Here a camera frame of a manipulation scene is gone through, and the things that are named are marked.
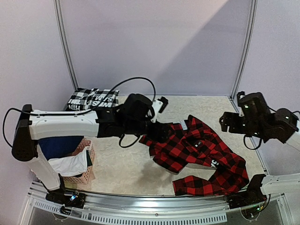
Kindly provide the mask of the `red black plaid shirt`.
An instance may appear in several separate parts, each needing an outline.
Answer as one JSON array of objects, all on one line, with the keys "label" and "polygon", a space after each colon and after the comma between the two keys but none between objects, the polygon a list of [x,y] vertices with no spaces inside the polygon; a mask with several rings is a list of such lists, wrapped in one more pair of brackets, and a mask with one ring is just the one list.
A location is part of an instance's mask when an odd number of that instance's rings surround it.
[{"label": "red black plaid shirt", "polygon": [[159,143],[146,135],[139,141],[149,147],[150,157],[156,164],[174,174],[179,174],[188,164],[215,169],[208,180],[189,175],[173,181],[176,196],[230,195],[249,183],[245,159],[234,153],[203,121],[189,115],[167,126],[165,142]]}]

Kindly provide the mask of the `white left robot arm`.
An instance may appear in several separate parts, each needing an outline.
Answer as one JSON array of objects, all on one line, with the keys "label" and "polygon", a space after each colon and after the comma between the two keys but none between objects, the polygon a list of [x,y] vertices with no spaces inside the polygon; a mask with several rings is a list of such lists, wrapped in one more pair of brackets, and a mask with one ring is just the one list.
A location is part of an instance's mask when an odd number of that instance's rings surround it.
[{"label": "white left robot arm", "polygon": [[59,203],[66,203],[70,194],[61,175],[47,162],[38,140],[60,136],[119,137],[147,135],[157,142],[167,139],[168,127],[157,121],[168,100],[150,100],[141,94],[130,94],[117,107],[100,107],[75,112],[44,112],[24,105],[12,144],[15,159],[27,162],[46,190]]}]

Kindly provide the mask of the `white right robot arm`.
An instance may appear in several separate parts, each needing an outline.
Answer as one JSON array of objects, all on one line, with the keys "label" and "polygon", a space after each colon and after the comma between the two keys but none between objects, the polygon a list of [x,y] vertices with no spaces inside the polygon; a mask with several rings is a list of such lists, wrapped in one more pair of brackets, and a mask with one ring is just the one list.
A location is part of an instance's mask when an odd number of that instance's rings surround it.
[{"label": "white right robot arm", "polygon": [[244,138],[257,138],[259,143],[253,148],[258,150],[261,144],[271,142],[264,147],[267,153],[259,151],[265,172],[256,174],[245,191],[240,195],[246,204],[253,204],[271,194],[293,193],[300,190],[300,171],[296,167],[299,157],[291,159],[288,150],[300,151],[299,114],[286,108],[275,112],[235,113],[225,112],[219,119],[221,130],[241,134]]}]

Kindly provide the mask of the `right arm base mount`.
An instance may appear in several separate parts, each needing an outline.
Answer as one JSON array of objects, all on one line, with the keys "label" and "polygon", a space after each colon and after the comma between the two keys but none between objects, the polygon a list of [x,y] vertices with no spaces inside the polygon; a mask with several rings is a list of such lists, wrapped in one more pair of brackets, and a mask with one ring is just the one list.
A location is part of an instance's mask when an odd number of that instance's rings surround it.
[{"label": "right arm base mount", "polygon": [[240,209],[246,220],[255,220],[266,209],[271,200],[271,194],[264,195],[260,189],[249,189],[236,194],[226,195],[230,209]]}]

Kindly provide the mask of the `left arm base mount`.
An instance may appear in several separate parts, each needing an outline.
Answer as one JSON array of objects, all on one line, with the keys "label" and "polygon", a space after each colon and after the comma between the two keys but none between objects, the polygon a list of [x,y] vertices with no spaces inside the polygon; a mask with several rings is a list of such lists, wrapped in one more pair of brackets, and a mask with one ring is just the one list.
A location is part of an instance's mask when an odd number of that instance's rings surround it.
[{"label": "left arm base mount", "polygon": [[86,194],[72,191],[64,194],[47,193],[46,200],[61,204],[60,213],[69,216],[73,208],[83,209],[86,200]]}]

